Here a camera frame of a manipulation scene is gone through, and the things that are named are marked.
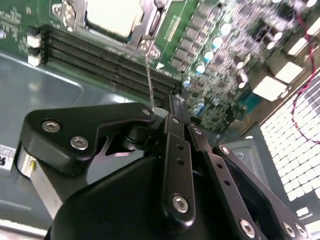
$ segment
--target motherboard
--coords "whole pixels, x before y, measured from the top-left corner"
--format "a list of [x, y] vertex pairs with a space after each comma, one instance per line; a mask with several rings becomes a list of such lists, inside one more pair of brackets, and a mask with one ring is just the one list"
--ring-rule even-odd
[[315, 0], [11, 0], [0, 5], [0, 48], [93, 84], [186, 102], [221, 132], [263, 64]]

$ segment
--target red wire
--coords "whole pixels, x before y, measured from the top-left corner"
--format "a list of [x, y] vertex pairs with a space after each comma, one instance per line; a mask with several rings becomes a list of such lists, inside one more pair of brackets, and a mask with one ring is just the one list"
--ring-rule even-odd
[[293, 100], [293, 107], [292, 107], [292, 122], [294, 123], [294, 126], [295, 128], [298, 130], [298, 132], [301, 134], [302, 137], [304, 137], [307, 141], [311, 141], [315, 144], [320, 144], [320, 141], [319, 140], [313, 140], [311, 138], [308, 138], [300, 129], [298, 123], [296, 122], [295, 120], [295, 110], [297, 108], [297, 101], [298, 99], [302, 96], [302, 94], [309, 88], [310, 86], [310, 83], [315, 79], [316, 77], [316, 73], [317, 73], [317, 69], [316, 69], [316, 64], [315, 64], [315, 56], [314, 56], [314, 48], [313, 48], [313, 45], [312, 45], [312, 42], [311, 42], [311, 37], [310, 35], [308, 34], [308, 29], [305, 25], [305, 22], [304, 20], [302, 19], [301, 15], [297, 14], [296, 15], [296, 18], [299, 22], [299, 24], [301, 25], [301, 27], [303, 27], [304, 29], [304, 33], [305, 33], [305, 39], [307, 40], [308, 42], [308, 48], [309, 48], [309, 57], [310, 57], [310, 60], [311, 60], [311, 66], [312, 66], [312, 75], [311, 77], [309, 78], [309, 80], [306, 82], [306, 84], [298, 91], [295, 99]]

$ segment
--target sticker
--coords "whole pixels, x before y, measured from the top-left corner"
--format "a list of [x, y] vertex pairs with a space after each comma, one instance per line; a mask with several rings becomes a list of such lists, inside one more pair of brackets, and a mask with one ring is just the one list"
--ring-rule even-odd
[[11, 170], [15, 153], [16, 149], [0, 144], [0, 169]]

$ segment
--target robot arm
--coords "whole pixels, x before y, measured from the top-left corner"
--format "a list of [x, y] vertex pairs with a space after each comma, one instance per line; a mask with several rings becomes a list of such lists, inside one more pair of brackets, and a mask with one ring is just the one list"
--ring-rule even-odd
[[[183, 102], [169, 99], [165, 118], [141, 103], [26, 116], [14, 167], [53, 218], [46, 239], [310, 239], [233, 152], [210, 147]], [[92, 161], [135, 150], [144, 157], [88, 185]]]

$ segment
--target wire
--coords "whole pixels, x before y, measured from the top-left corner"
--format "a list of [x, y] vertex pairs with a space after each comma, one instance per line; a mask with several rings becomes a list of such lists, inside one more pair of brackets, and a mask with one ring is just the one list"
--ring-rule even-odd
[[300, 129], [298, 123], [295, 120], [295, 110], [297, 108], [297, 101], [298, 99], [306, 92], [306, 90], [309, 88], [310, 83], [315, 80], [316, 78], [316, 73], [317, 73], [317, 68], [316, 68], [316, 64], [315, 64], [315, 56], [314, 56], [314, 47], [311, 41], [311, 36], [308, 34], [308, 29], [306, 27], [306, 24], [304, 22], [304, 20], [302, 19], [300, 14], [296, 15], [297, 21], [299, 22], [300, 26], [303, 27], [304, 29], [304, 33], [305, 33], [305, 39], [307, 41], [308, 44], [308, 50], [309, 50], [309, 58], [311, 61], [311, 67], [312, 67], [312, 74], [311, 77], [309, 78], [309, 80], [305, 83], [305, 85], [298, 91], [295, 99], [293, 100], [293, 107], [292, 107], [292, 122], [295, 126], [295, 128], [298, 130], [298, 132], [301, 134], [302, 137], [304, 137], [307, 141], [313, 142], [315, 144], [320, 144], [319, 140], [313, 140], [311, 138], [308, 138]]
[[149, 62], [148, 54], [145, 56], [145, 67], [146, 67], [146, 74], [147, 74], [148, 83], [149, 83], [150, 107], [151, 107], [151, 110], [155, 112], [154, 87], [151, 82], [150, 62]]

